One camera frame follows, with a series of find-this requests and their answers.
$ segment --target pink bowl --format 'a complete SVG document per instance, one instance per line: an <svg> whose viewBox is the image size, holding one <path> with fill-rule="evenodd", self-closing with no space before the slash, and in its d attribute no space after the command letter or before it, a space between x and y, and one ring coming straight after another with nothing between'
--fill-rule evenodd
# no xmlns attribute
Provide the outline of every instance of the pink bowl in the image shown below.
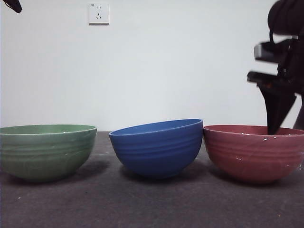
<svg viewBox="0 0 304 228"><path fill-rule="evenodd" d="M265 126L204 127L212 162L235 179L270 183L297 169L304 158L304 131L280 128L267 135Z"/></svg>

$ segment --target ceramic bowl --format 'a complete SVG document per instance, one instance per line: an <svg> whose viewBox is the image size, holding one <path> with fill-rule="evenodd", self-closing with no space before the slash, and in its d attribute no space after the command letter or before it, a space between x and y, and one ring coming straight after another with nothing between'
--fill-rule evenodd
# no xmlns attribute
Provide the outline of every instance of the ceramic bowl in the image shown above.
<svg viewBox="0 0 304 228"><path fill-rule="evenodd" d="M145 177L174 176L198 155L203 121L200 119L150 123L109 134L123 165Z"/></svg>
<svg viewBox="0 0 304 228"><path fill-rule="evenodd" d="M0 128L1 170L31 182L61 179L88 159L96 132L86 125Z"/></svg>
<svg viewBox="0 0 304 228"><path fill-rule="evenodd" d="M212 162L244 182L273 182L303 160L300 130L280 128L276 135L267 135L265 126L213 125L204 127L204 140Z"/></svg>

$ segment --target electrical outlet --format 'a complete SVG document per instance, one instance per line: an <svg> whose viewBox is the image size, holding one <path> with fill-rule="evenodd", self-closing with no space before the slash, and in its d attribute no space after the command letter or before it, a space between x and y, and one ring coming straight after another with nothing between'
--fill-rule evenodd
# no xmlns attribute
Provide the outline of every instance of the electrical outlet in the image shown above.
<svg viewBox="0 0 304 228"><path fill-rule="evenodd" d="M89 24L109 24L109 3L90 2Z"/></svg>

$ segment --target dark gray table surface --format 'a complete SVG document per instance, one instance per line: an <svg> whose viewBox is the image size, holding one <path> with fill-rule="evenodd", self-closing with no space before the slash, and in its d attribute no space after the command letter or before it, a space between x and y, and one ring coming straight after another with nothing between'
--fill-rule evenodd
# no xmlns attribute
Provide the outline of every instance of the dark gray table surface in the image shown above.
<svg viewBox="0 0 304 228"><path fill-rule="evenodd" d="M166 180L131 173L107 133L65 179L31 184L0 174L1 228L304 228L304 170L264 186L232 180L202 146L196 160Z"/></svg>

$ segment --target robotic arm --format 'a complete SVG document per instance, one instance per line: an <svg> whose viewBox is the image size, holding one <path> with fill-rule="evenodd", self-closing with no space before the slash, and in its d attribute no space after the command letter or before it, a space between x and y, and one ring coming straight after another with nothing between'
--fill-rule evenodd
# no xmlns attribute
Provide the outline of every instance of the robotic arm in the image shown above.
<svg viewBox="0 0 304 228"><path fill-rule="evenodd" d="M255 59L278 64L277 75L249 72L265 99L268 134L275 134L293 106L302 96L302 107L294 128L304 130L304 0L279 0L268 14L270 41L255 46ZM289 35L274 43L273 34Z"/></svg>

